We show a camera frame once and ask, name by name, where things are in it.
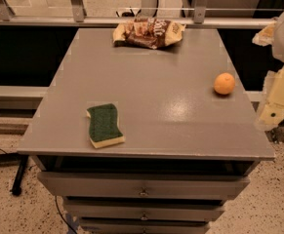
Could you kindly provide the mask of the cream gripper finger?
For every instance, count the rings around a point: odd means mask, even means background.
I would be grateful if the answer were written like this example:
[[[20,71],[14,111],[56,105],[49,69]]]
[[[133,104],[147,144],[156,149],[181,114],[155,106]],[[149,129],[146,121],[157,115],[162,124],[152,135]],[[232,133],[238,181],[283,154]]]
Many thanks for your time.
[[[263,28],[260,32],[256,33],[252,42],[259,46],[268,46],[273,44],[274,40],[275,22]]]
[[[284,107],[277,104],[260,103],[257,110],[256,127],[272,130],[284,120]]]

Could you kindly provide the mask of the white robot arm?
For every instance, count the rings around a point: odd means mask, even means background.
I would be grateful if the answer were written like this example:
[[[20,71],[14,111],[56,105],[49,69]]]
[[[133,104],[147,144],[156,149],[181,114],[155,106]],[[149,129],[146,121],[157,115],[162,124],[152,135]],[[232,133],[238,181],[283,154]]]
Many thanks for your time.
[[[252,42],[263,47],[270,45],[273,57],[284,63],[284,12],[257,33]],[[262,131],[270,131],[284,120],[284,65],[277,72],[267,72],[263,93],[257,109],[256,126]]]

